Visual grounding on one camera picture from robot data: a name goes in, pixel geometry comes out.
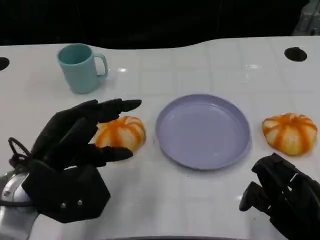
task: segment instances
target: mug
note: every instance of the mug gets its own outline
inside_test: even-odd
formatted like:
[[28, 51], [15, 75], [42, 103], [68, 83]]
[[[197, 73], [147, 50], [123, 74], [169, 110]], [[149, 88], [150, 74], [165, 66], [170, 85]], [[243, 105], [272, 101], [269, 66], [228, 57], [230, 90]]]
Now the mug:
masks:
[[[104, 74], [97, 74], [95, 58], [101, 58]], [[62, 48], [57, 54], [65, 80], [71, 90], [77, 94], [86, 94], [95, 90], [101, 78], [108, 75], [107, 60], [101, 53], [93, 53], [91, 48], [82, 43], [71, 44]]]

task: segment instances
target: white table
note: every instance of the white table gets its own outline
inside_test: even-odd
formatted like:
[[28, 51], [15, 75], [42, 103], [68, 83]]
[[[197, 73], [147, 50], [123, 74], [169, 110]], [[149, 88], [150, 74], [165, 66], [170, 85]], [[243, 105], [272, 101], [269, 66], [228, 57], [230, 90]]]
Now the white table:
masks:
[[[175, 49], [93, 47], [106, 56], [110, 73], [104, 86], [86, 95], [73, 94], [65, 82], [56, 61], [63, 45], [0, 47], [0, 57], [10, 59], [9, 67], [0, 72], [0, 174], [11, 169], [8, 137], [30, 149], [55, 112], [83, 101], [142, 99], [131, 114], [141, 118], [147, 130], [147, 141], [133, 158], [100, 169], [112, 196], [100, 218], [60, 224], [40, 216], [30, 239], [150, 235], [258, 239], [259, 228], [264, 229], [259, 230], [259, 239], [276, 239], [268, 218], [254, 209], [240, 212], [239, 202], [250, 181], [258, 183], [251, 167], [274, 151], [262, 135], [264, 118], [298, 112], [320, 127], [319, 42], [320, 37], [304, 36], [220, 39]], [[307, 60], [288, 60], [284, 56], [288, 47], [305, 50]], [[103, 71], [102, 63], [97, 64]], [[242, 162], [215, 172], [196, 172], [163, 156], [155, 139], [157, 115], [171, 100], [190, 93], [225, 98], [244, 112], [253, 141]], [[302, 157], [285, 158], [320, 181], [319, 146]]]

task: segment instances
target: orange striped pumpkin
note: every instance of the orange striped pumpkin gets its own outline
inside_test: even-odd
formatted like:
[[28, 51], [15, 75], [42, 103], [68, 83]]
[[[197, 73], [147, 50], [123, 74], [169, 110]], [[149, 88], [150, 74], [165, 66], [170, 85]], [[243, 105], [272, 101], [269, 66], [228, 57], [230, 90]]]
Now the orange striped pumpkin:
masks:
[[146, 131], [142, 122], [134, 116], [98, 123], [97, 127], [94, 142], [100, 148], [105, 146], [125, 147], [135, 152], [146, 139]]
[[262, 132], [273, 148], [288, 155], [301, 155], [313, 148], [318, 128], [305, 115], [287, 113], [265, 119]]

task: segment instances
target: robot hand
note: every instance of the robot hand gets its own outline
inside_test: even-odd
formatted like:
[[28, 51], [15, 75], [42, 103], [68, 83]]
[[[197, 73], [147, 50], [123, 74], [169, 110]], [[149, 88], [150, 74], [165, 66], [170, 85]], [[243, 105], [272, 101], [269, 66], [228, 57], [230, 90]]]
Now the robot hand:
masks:
[[239, 209], [254, 207], [289, 240], [316, 239], [320, 235], [320, 185], [294, 165], [272, 154], [252, 168], [262, 187], [251, 182]]
[[[2, 208], [33, 207], [39, 214], [61, 223], [98, 217], [110, 193], [97, 167], [130, 158], [133, 153], [124, 147], [98, 148], [88, 143], [98, 129], [97, 123], [115, 120], [121, 112], [140, 104], [141, 100], [114, 99], [102, 103], [91, 100], [58, 112], [44, 127], [31, 152], [10, 138], [13, 157], [9, 162], [14, 171], [0, 180]], [[25, 155], [18, 153], [14, 144]], [[13, 199], [4, 192], [14, 176], [20, 176], [20, 182], [11, 192], [19, 189], [18, 195], [22, 197], [15, 194]]]

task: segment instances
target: lavender plate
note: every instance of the lavender plate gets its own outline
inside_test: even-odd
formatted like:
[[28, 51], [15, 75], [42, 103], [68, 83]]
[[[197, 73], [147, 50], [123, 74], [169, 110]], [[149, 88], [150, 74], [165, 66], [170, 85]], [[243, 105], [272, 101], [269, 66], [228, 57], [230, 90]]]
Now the lavender plate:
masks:
[[220, 169], [241, 160], [251, 143], [244, 114], [232, 103], [205, 94], [169, 103], [159, 114], [155, 130], [168, 157], [199, 170]]

